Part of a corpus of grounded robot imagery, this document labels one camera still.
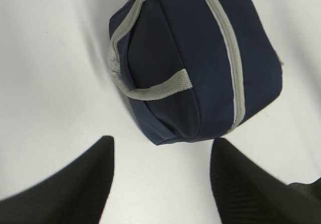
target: navy blue bag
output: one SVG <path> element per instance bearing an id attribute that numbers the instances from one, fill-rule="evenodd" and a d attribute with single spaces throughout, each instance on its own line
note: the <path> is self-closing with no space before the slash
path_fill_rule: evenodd
<path id="1" fill-rule="evenodd" d="M 281 92 L 251 0 L 129 0 L 109 30 L 111 75 L 156 145 L 220 137 Z"/>

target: zipper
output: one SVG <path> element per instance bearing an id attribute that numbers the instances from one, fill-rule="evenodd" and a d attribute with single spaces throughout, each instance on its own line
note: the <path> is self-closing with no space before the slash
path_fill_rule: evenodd
<path id="1" fill-rule="evenodd" d="M 232 86 L 234 92 L 234 121 L 232 127 L 227 132 L 229 133 L 240 125 L 246 112 L 241 54 L 232 24 L 219 0 L 205 1 L 220 27 L 230 62 Z"/>

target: bag handle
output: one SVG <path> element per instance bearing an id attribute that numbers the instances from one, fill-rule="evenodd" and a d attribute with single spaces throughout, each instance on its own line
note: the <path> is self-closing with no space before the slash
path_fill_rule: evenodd
<path id="1" fill-rule="evenodd" d="M 150 88 L 136 88 L 132 89 L 127 86 L 120 73 L 120 57 L 117 44 L 125 37 L 134 26 L 143 2 L 146 0 L 136 0 L 130 9 L 128 15 L 123 22 L 118 26 L 110 39 L 108 51 L 108 64 L 111 76 L 114 79 L 119 89 L 129 98 L 150 101 L 159 100 L 177 92 L 181 92 L 192 88 L 191 80 L 186 69 L 176 72 L 165 82 L 154 85 Z"/>

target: white floor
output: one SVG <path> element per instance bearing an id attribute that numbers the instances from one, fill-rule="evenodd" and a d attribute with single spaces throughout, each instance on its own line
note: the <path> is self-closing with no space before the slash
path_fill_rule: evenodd
<path id="1" fill-rule="evenodd" d="M 47 178 L 102 135 L 116 139 L 101 223 L 213 224 L 211 141 L 154 146 L 105 65 L 127 0 L 0 0 L 0 199 Z M 284 89 L 227 138 L 285 183 L 321 176 L 321 1 L 253 0 L 284 61 Z"/>

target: gray trim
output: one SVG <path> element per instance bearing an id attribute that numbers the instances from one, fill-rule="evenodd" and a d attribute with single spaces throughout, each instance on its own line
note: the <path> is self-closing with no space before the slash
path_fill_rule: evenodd
<path id="1" fill-rule="evenodd" d="M 245 96 L 241 54 L 232 24 L 219 0 L 205 1 L 220 27 L 230 62 L 234 92 L 234 121 L 231 129 L 228 131 L 229 133 L 240 125 L 245 116 Z"/>
<path id="2" fill-rule="evenodd" d="M 165 82 L 146 89 L 131 89 L 123 81 L 120 74 L 120 58 L 117 44 L 134 26 L 144 1 L 146 0 L 135 1 L 124 21 L 112 35 L 108 52 L 108 64 L 115 83 L 127 97 L 149 101 L 168 97 L 177 92 L 190 89 L 193 86 L 186 69 L 178 71 Z"/>

